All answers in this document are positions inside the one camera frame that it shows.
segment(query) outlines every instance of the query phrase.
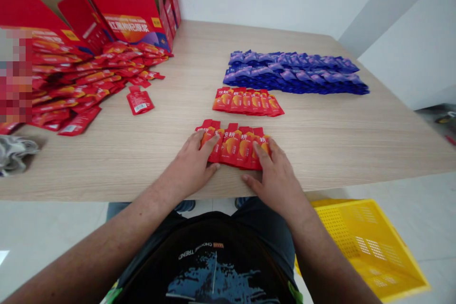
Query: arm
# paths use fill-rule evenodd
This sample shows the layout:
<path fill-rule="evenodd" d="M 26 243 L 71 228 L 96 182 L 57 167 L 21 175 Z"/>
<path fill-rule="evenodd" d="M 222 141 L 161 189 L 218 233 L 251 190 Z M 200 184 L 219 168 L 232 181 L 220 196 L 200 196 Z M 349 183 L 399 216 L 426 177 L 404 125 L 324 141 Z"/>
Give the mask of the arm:
<path fill-rule="evenodd" d="M 249 175 L 243 175 L 242 179 L 287 222 L 299 268 L 314 302 L 381 303 L 326 231 L 285 153 L 273 139 L 269 145 L 271 158 L 254 143 L 263 167 L 262 182 Z"/>
<path fill-rule="evenodd" d="M 4 304 L 100 303 L 165 217 L 220 167 L 206 168 L 219 136 L 199 150 L 203 133 L 195 132 L 134 202 L 31 278 Z"/>

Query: hand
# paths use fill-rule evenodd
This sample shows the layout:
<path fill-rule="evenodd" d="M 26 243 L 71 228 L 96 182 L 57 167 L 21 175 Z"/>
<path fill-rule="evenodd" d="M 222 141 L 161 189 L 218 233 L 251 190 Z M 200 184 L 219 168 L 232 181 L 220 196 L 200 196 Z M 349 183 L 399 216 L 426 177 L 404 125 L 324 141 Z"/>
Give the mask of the hand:
<path fill-rule="evenodd" d="M 207 167 L 208 158 L 220 136 L 214 135 L 200 149 L 203 134 L 203 130 L 193 133 L 152 185 L 169 193 L 176 204 L 201 189 L 220 168 L 218 163 Z"/>
<path fill-rule="evenodd" d="M 290 216 L 294 208 L 302 210 L 302 201 L 308 201 L 285 152 L 272 138 L 269 138 L 271 157 L 257 142 L 253 142 L 253 147 L 263 167 L 263 180 L 260 183 L 247 174 L 242 176 L 242 180 L 263 203 L 282 217 Z"/>

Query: wooden table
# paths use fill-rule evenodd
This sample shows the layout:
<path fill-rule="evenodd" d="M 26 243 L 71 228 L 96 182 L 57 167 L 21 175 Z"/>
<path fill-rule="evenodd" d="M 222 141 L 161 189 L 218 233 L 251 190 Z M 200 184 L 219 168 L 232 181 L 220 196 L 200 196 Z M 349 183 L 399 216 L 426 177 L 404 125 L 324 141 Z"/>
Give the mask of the wooden table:
<path fill-rule="evenodd" d="M 285 115 L 253 117 L 212 111 L 234 50 L 306 52 L 351 58 L 370 95 L 273 91 Z M 154 70 L 152 111 L 133 116 L 128 89 L 101 104 L 86 133 L 62 137 L 32 126 L 16 134 L 44 142 L 22 175 L 0 180 L 0 200 L 131 201 L 172 161 L 204 119 L 264 127 L 287 153 L 304 191 L 456 170 L 456 153 L 332 37 L 185 21 L 175 58 Z M 222 165 L 192 198 L 250 195 L 240 175 Z"/>

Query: forearm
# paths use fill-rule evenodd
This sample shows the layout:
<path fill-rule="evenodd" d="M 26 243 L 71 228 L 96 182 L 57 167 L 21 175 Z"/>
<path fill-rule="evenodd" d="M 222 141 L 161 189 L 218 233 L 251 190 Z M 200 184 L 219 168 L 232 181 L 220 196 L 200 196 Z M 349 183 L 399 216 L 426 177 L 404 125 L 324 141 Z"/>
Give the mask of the forearm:
<path fill-rule="evenodd" d="M 146 240 L 173 210 L 154 184 L 117 216 L 47 266 L 4 303 L 100 303 Z"/>
<path fill-rule="evenodd" d="M 380 303 L 334 243 L 304 193 L 285 219 L 315 303 Z"/>

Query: row of packets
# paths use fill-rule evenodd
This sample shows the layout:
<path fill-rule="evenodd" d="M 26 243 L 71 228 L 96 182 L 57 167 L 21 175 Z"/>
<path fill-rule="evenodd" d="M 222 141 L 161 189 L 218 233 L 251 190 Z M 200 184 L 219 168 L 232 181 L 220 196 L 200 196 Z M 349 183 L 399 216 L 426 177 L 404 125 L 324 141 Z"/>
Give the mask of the row of packets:
<path fill-rule="evenodd" d="M 232 66 L 226 71 L 223 83 L 294 94 L 369 94 L 369 87 L 357 74 L 342 74 L 325 69 L 309 71 L 297 67 L 286 69 L 278 64 L 259 67 L 245 64 Z"/>
<path fill-rule="evenodd" d="M 220 128 L 220 121 L 204 120 L 203 125 L 195 131 L 204 130 L 201 146 L 215 134 L 220 136 L 208 161 L 240 168 L 242 170 L 262 170 L 260 161 L 253 148 L 256 141 L 261 148 L 270 154 L 269 135 L 263 133 L 262 127 L 238 127 L 230 123 L 227 129 Z"/>
<path fill-rule="evenodd" d="M 267 90 L 245 87 L 217 89 L 213 110 L 255 116 L 279 116 L 285 114 L 276 97 Z"/>
<path fill-rule="evenodd" d="M 308 55 L 297 52 L 273 52 L 257 53 L 249 50 L 247 52 L 234 51 L 230 55 L 229 65 L 238 67 L 242 64 L 251 67 L 269 66 L 278 64 L 282 68 L 291 69 L 293 67 L 301 70 L 327 69 L 351 74 L 359 71 L 359 68 L 348 58 L 342 56 L 320 56 Z"/>

